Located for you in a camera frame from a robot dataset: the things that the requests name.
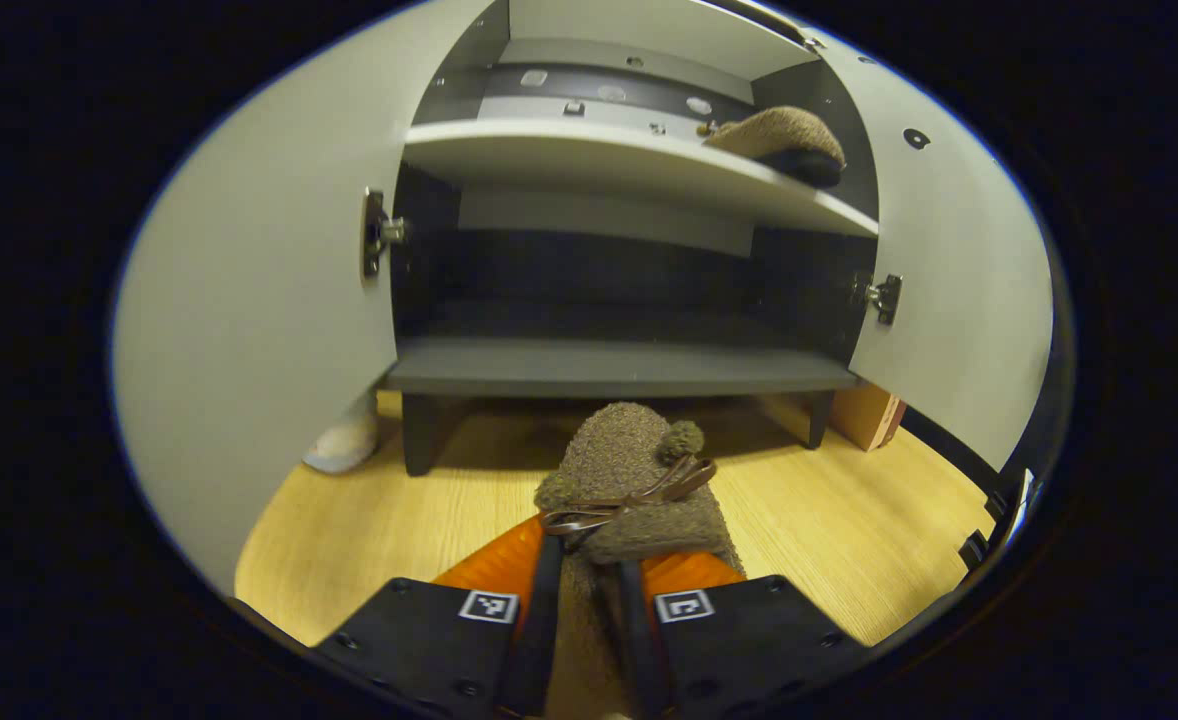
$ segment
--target open cabinet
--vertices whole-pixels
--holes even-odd
[[[839,137],[839,186],[694,133],[781,104]],[[894,319],[867,302],[889,275]],[[732,1],[434,0],[290,70],[168,179],[119,288],[114,404],[159,523],[229,594],[287,469],[375,383],[413,445],[438,395],[868,379],[1000,465],[1050,332],[1018,186],[839,38]]]

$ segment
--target metal bracket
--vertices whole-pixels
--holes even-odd
[[[878,310],[878,322],[889,325],[896,318],[901,284],[904,284],[904,278],[900,275],[887,275],[886,282],[873,284],[873,278],[868,275],[858,273],[855,279],[851,282],[851,302],[855,305],[872,302]]]
[[[406,220],[389,218],[384,211],[384,193],[370,187],[362,191],[362,278],[380,272],[380,255],[391,245],[408,242]]]

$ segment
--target wooden floor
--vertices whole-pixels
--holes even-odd
[[[601,402],[470,401],[432,473],[402,465],[401,396],[382,392],[380,450],[340,477],[298,465],[238,561],[236,594],[313,646],[390,577],[429,580],[530,518],[531,495]],[[780,573],[852,638],[873,645],[949,592],[958,548],[992,533],[985,497],[900,429],[862,453],[840,434],[799,445],[795,397],[659,401],[704,429],[712,482],[749,577]]]

